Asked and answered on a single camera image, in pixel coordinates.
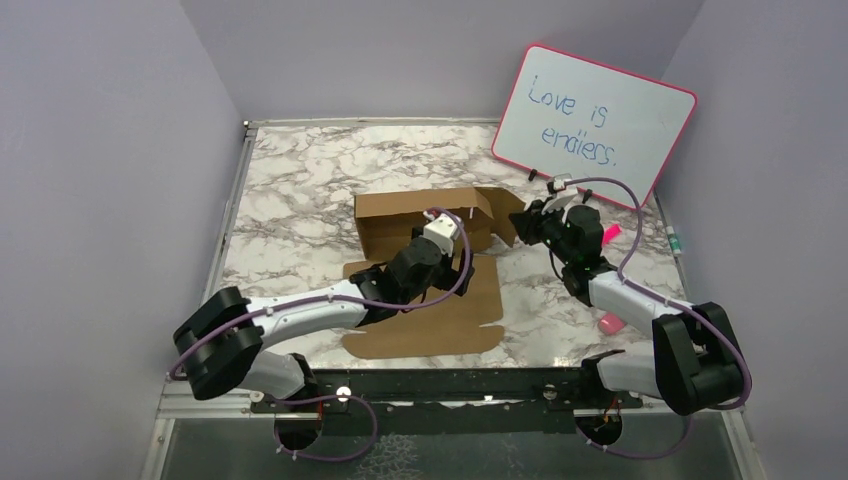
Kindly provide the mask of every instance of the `cardboard box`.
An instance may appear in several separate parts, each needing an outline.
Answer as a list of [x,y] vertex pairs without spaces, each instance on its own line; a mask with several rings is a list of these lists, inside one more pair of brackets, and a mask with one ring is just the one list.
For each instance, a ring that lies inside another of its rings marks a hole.
[[462,187],[410,192],[367,193],[353,199],[356,231],[365,258],[391,260],[409,244],[412,227],[422,226],[422,212],[447,208],[465,222],[474,252],[492,245],[492,234],[507,245],[515,242],[515,228],[508,215],[524,209],[524,201],[499,187]]
[[[368,259],[344,266],[345,278],[374,263],[391,260],[409,244],[412,228],[427,220],[422,212],[444,207],[465,223],[472,250],[481,252],[497,235],[507,245],[515,242],[508,215],[524,209],[524,202],[497,187],[465,187],[357,195],[356,229]],[[462,248],[457,241],[457,251]],[[455,258],[458,268],[459,256]],[[342,345],[359,358],[400,358],[482,353],[503,339],[503,327],[483,326],[503,317],[500,282],[494,257],[475,255],[475,273],[463,297],[456,295],[430,308],[398,314],[367,325],[342,338]],[[427,298],[444,292],[431,288]]]

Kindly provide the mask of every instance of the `pink eraser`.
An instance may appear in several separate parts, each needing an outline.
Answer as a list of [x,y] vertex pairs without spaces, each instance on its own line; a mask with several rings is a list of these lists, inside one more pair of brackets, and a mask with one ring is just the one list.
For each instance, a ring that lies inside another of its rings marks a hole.
[[622,322],[620,318],[612,313],[608,313],[598,320],[598,328],[607,335],[615,335],[624,328],[625,325],[626,324]]
[[617,223],[615,225],[611,226],[610,228],[608,228],[604,232],[604,238],[601,239],[601,246],[603,247],[604,245],[611,242],[612,239],[617,237],[620,233],[621,233],[621,227],[619,227]]

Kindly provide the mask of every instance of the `marble surface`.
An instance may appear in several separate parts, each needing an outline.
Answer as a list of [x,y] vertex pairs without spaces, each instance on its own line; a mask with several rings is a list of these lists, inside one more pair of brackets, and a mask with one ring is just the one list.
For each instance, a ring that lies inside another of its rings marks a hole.
[[[491,156],[494,126],[264,127],[232,232],[222,286],[248,296],[282,296],[341,280],[342,265],[364,260],[353,224],[353,194],[456,186],[502,186],[525,201],[545,196],[544,182]],[[590,200],[605,227],[624,233],[604,249],[618,264],[635,234],[636,215]],[[642,244],[626,272],[663,294],[683,288],[662,221],[651,201]],[[554,277],[547,250],[499,240],[497,257],[506,329],[504,340],[479,355],[362,360],[341,346],[344,330],[283,342],[272,351],[298,352],[314,368],[438,368],[574,366],[586,356],[648,343],[627,327],[606,336],[604,312],[570,298]]]

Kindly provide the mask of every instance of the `gray wall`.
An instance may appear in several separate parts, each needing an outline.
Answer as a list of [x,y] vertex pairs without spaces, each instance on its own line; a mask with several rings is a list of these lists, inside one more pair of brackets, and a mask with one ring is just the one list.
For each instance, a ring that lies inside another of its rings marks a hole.
[[503,113],[536,41],[658,78],[703,0],[182,0],[243,117]]
[[732,315],[771,479],[848,469],[847,23],[842,0],[707,0],[663,76],[701,101],[658,191],[693,296]]
[[241,119],[176,0],[0,1],[0,45],[0,476],[134,479]]

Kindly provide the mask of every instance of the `bolt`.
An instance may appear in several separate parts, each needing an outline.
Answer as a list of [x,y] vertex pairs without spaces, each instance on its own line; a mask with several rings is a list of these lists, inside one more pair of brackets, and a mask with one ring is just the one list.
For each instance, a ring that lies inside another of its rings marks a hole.
[[550,383],[545,385],[545,390],[542,392],[542,396],[545,397],[545,400],[555,399],[556,398],[556,387],[554,387]]

